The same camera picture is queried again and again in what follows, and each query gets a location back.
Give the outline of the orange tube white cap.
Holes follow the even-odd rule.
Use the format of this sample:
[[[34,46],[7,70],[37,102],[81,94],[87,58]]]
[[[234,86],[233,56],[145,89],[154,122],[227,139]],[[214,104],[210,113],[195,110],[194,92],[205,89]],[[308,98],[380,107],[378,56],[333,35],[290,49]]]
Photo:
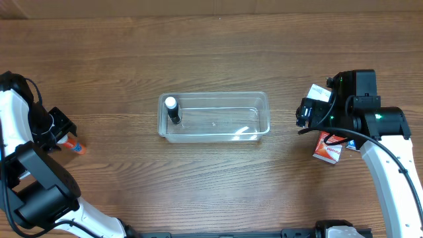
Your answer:
[[[63,136],[59,141],[58,144],[72,150],[73,152],[84,155],[86,153],[86,147],[79,143],[76,139],[69,137],[68,135]]]

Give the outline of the red and white box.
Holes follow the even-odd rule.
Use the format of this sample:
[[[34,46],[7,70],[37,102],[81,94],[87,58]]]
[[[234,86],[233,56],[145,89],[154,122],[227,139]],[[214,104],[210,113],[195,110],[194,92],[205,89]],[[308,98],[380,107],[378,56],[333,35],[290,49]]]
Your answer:
[[[338,145],[327,145],[324,139],[329,135],[327,132],[319,132],[319,137],[313,157],[326,161],[327,163],[336,164],[342,153],[342,144]]]

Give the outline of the white and blue box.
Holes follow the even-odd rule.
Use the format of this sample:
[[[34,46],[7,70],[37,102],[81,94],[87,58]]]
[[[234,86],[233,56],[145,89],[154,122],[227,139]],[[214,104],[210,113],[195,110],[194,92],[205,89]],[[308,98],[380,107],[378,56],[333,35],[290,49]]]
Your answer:
[[[309,92],[307,93],[308,99],[320,100],[323,102],[329,102],[331,92],[323,87],[320,87],[316,84],[312,84]]]

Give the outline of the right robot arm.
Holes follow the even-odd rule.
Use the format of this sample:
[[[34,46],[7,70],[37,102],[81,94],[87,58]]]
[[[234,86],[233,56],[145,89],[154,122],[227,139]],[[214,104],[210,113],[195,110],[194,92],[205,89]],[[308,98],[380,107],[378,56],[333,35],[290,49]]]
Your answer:
[[[404,112],[381,105],[373,69],[341,71],[327,78],[327,87],[327,101],[302,98],[295,113],[298,133],[354,141],[373,178],[387,236],[421,237],[422,185]]]

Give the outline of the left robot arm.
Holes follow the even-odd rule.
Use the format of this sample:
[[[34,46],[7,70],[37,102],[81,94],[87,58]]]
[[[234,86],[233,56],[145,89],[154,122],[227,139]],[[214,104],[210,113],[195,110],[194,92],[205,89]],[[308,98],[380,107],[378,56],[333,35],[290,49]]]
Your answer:
[[[12,230],[40,237],[51,230],[78,237],[138,237],[122,220],[110,217],[81,196],[72,175],[50,157],[62,146],[81,153],[68,138],[76,125],[58,108],[46,110],[36,84],[6,71],[1,74],[1,210]]]

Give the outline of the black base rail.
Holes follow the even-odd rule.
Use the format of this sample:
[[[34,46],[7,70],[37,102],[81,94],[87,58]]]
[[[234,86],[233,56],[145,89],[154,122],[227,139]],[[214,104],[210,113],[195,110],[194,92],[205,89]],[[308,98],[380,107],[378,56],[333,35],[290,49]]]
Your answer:
[[[139,233],[141,238],[324,238],[365,237],[372,238],[371,228],[356,229],[344,219],[317,221],[312,228],[284,228],[281,231],[249,231],[223,233],[181,233],[169,232]]]

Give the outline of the clear plastic container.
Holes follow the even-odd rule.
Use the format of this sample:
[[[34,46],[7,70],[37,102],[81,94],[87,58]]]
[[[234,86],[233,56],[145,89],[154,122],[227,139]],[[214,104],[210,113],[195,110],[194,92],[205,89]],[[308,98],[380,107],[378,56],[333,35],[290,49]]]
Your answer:
[[[173,124],[165,99],[179,104]],[[258,141],[270,131],[268,96],[261,91],[164,93],[157,109],[158,134],[171,143]]]

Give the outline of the black bottle white cap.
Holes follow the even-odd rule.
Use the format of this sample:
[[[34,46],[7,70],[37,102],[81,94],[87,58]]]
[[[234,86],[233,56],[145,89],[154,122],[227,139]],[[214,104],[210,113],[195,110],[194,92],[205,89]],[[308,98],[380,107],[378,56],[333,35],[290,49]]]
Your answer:
[[[181,122],[181,114],[178,101],[174,97],[167,97],[165,99],[165,106],[172,123],[179,124]]]

